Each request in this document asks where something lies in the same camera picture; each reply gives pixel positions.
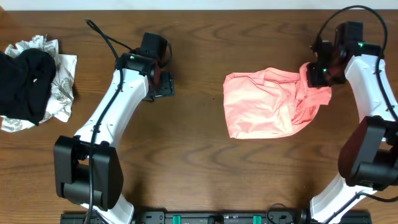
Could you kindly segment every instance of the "black cloth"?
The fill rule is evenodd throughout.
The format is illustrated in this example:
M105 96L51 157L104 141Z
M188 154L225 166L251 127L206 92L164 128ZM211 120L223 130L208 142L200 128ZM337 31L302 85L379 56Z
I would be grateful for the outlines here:
M55 60L39 49L17 58L0 52L0 115L39 125L51 94Z

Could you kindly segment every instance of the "green connector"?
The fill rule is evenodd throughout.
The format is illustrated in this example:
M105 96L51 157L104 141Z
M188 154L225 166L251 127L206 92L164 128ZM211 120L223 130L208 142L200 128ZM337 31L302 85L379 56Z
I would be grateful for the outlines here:
M173 216L173 224L181 224L181 216L174 215Z
M261 216L259 215L253 216L253 224L261 224Z

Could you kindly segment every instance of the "cable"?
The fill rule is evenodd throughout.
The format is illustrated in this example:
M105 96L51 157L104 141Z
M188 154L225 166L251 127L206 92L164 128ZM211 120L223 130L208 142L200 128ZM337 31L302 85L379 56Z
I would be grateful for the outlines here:
M333 15L331 15L331 17L323 24L323 26L321 27L321 29L319 30L319 33L318 33L318 35L317 35L317 40L320 39L320 36L321 36L321 33L322 33L323 29L326 27L326 25L328 24L328 22L329 22L332 18L334 18L335 16L337 16L339 13L344 12L344 11L346 11L346 10L348 10L348 9L352 9L352 8L361 8L361 9L365 9L365 10L367 10L367 11L373 13L373 14L379 19L381 25L383 26L383 29L384 29L384 43L383 43L383 45L382 45L380 54L379 54L379 56L377 57L377 60L376 60L376 68L375 68L374 73L376 74L377 83L378 83L378 85L379 85L381 94L383 95L384 101L386 102L387 109L390 111L391 116L395 119L395 121L398 121L398 116L397 116L396 112L394 111L394 108L392 107L390 100L388 99L387 93L386 93L386 91L385 91L385 89L384 89L384 87L383 87L383 84L382 84L382 82L381 82L381 77L380 77L379 64L380 64L381 58L382 58L383 55L384 55L384 50L386 49L386 45L387 45L387 36L388 36L386 23L384 22L383 18L380 16L380 14L379 14L377 11L375 11L374 9L371 9L371 8L369 8L369 7L366 7L366 6L360 6L360 5L348 6L348 7L345 7L344 9L340 9L339 11L337 11L337 12L335 12Z
M93 159L93 150L94 150L94 144L95 144L95 139L96 139L96 135L100 130L100 126L101 126L101 121L104 118L106 112L109 110L109 108L111 107L113 101L115 100L115 98L117 97L117 95L119 94L120 91L122 91L122 85L123 85L123 68L121 68L121 62L119 59L118 54L116 53L115 49L113 48L111 42L109 40L112 40L113 42L123 45L129 49L131 49L130 47L126 46L125 44L114 40L113 38L110 38L109 36L105 35L100 28L98 28L98 26L91 20L86 19L86 23L93 29L95 30L97 33L99 33L102 38L105 40L105 42L108 44L109 48L112 50L112 53L116 59L116 68L119 70L120 72L120 81L118 84L118 88L116 89L114 95L112 96L112 98L110 99L110 101L108 102L108 104L105 106L104 110L102 111L102 113L100 114L96 124L94 125L93 128L93 135L91 136L91 142L90 142L90 149L89 149L89 172L90 172L90 204L88 207L88 212L87 212L87 216L85 219L84 224L89 224L90 220L91 220L91 214L93 213L93 205L94 205L94 173L93 173L93 166L94 166L94 159Z
M166 67L166 65L168 65L169 62L173 59L172 45L171 45L170 43L167 43L167 46L169 46L169 52L170 52L169 59L167 59L167 61L165 61L164 63L162 63L161 65L159 65L159 68L164 68L164 67Z
M367 193L364 193L364 192L357 193L357 195L358 195L358 198L359 198L359 196L366 196L368 198L371 198L373 200L377 200L379 202L385 202L385 203L398 202L398 196L386 199L386 198L380 198L380 197L377 197L377 196L374 196L374 195L371 195L371 194L367 194Z
M329 217L325 224L329 224L332 219L334 219L336 216L338 216L341 212L343 212L344 210L346 210L346 208L349 207L349 205L351 205L353 202L355 202L357 199L359 199L359 197L357 195L355 195L353 198L351 198L347 203L345 203L345 205L343 205L337 212L333 213L333 215L331 217Z
M102 223L104 224L109 224L104 217L101 216L101 214L98 211L95 211L95 214L98 216L98 218L101 220Z
M271 224L276 224L274 221L272 221L270 218L269 218L269 210L271 210L273 207L275 207L276 205L280 205L280 206L283 206L283 207L285 207L286 209L287 209L287 211L289 212L289 214L292 216L292 218L294 219L294 214L284 205L284 204L282 204L282 203L275 203L275 204L272 204L269 208L268 208L268 210L267 210L267 212L266 212L266 218L267 218L267 220L269 221L269 222L271 222Z

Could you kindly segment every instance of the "black base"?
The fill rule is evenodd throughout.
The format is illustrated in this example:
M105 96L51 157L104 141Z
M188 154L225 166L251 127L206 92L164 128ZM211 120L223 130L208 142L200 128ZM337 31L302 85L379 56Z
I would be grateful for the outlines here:
M276 210L269 212L269 217L276 224L308 224L300 217L293 217L295 210ZM61 215L61 224L83 224L84 213ZM265 212L254 213L174 213L174 212L144 212L134 217L135 224L270 224ZM102 224L93 214L91 224ZM347 212L340 224L372 224L368 212Z

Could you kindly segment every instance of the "wooden table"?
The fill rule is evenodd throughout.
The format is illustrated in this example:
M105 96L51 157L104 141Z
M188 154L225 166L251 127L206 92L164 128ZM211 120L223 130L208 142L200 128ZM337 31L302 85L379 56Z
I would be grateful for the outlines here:
M58 39L60 52L78 56L72 117L18 133L0 134L0 222L59 223L60 214L83 211L55 193L53 145L73 136L90 117L111 81L114 58L84 22L91 18L111 37L138 47L144 32L173 45L169 69L174 97L141 103L121 141L123 192L134 205L167 210L266 210L280 202L308 205L337 173L340 148L358 125L349 84L333 87L310 125L287 138L230 139L223 111L223 82L231 72L267 67L297 72L314 56L308 46L333 11L72 11L5 12L0 49L34 35ZM398 12L381 11L389 28L387 73L398 96ZM330 22L324 38L348 20L365 22L364 38L381 44L374 16L350 11ZM121 54L126 49L117 46ZM377 195L393 197L390 187ZM396 204L365 199L374 223L397 223Z

